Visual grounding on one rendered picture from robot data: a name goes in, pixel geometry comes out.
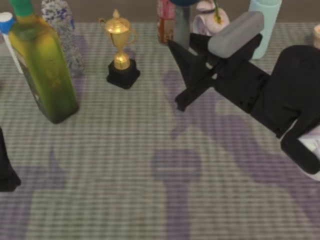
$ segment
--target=blue bottle cap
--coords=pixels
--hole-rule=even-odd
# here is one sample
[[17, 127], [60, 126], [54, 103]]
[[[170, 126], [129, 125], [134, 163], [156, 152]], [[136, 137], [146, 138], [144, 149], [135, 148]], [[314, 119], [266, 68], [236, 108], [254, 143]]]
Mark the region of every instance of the blue bottle cap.
[[7, 35], [15, 22], [16, 20], [10, 12], [0, 13], [0, 32]]
[[198, 0], [170, 0], [170, 2], [180, 7], [188, 7], [196, 4]]

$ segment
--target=trophy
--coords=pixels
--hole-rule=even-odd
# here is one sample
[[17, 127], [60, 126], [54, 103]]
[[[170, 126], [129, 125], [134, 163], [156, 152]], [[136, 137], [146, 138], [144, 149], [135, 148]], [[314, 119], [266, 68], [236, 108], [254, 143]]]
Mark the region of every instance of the trophy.
[[[99, 18], [99, 24], [117, 48], [117, 53], [113, 56], [113, 61], [108, 67], [109, 75], [106, 79], [113, 85], [129, 89], [140, 76], [140, 71], [137, 69], [136, 61], [130, 59], [128, 54], [124, 52], [124, 47], [137, 40], [137, 33], [131, 28], [127, 19], [120, 17], [116, 9], [112, 19], [105, 21], [103, 18]], [[134, 35], [134, 39], [129, 41], [131, 34]]]

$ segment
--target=wall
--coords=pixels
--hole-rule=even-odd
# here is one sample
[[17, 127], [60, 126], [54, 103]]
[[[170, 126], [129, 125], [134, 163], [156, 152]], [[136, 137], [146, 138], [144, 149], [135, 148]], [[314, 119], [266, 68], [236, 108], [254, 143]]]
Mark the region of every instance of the wall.
[[[41, 0], [31, 0], [40, 13]], [[68, 0], [78, 22], [109, 19], [117, 8], [120, 15], [132, 22], [156, 21], [157, 0]], [[250, 0], [219, 0], [231, 20], [246, 11]], [[0, 0], [0, 12], [12, 11], [9, 0]], [[320, 0], [283, 0], [278, 22], [320, 22]]]

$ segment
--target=yellow-green glass bottle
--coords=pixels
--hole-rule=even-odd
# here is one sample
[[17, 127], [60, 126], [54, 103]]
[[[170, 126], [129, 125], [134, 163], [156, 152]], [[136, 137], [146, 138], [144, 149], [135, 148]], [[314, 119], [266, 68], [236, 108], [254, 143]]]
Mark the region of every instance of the yellow-green glass bottle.
[[79, 109], [58, 34], [34, 14], [30, 0], [10, 0], [17, 22], [8, 37], [35, 102], [46, 118], [60, 123]]

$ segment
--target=black trophy base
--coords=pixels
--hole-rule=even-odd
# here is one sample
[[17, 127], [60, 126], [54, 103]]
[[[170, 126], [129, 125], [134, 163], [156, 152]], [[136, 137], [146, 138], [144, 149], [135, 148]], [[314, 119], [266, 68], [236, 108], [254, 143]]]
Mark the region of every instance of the black trophy base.
[[125, 70], [115, 68], [114, 61], [109, 65], [109, 75], [106, 77], [108, 83], [116, 85], [122, 89], [130, 89], [140, 76], [136, 61], [130, 59], [130, 67]]

